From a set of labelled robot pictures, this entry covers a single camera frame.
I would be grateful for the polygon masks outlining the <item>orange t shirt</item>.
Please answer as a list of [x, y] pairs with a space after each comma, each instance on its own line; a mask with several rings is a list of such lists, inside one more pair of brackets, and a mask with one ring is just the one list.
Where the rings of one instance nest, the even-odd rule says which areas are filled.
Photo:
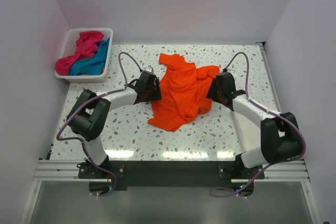
[[197, 68], [195, 63], [186, 62], [178, 54], [164, 53], [160, 54], [159, 63], [166, 65], [160, 81], [162, 99], [151, 103], [153, 118], [148, 124], [175, 132], [199, 114], [211, 110], [212, 101], [206, 96], [212, 80], [219, 74], [219, 67]]

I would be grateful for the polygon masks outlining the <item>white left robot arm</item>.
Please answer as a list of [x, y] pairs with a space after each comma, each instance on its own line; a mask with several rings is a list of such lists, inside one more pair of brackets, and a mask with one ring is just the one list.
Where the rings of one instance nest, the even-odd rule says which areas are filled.
[[101, 133], [108, 114], [118, 108], [142, 102], [162, 99], [160, 81], [149, 71], [143, 70], [137, 79], [132, 80], [124, 89], [97, 94], [84, 90], [67, 116], [75, 139], [82, 145], [86, 160], [91, 163], [90, 171], [97, 178], [108, 174], [108, 156], [103, 148]]

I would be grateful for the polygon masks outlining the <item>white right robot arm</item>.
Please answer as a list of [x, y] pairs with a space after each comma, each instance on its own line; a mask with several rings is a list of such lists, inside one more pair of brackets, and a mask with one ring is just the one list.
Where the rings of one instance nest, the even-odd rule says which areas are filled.
[[212, 80], [206, 96], [236, 112], [260, 129], [260, 145], [235, 157], [234, 173], [246, 178], [254, 167], [289, 162], [300, 158], [306, 144], [298, 129], [296, 117], [271, 110], [237, 90], [231, 73], [222, 72]]

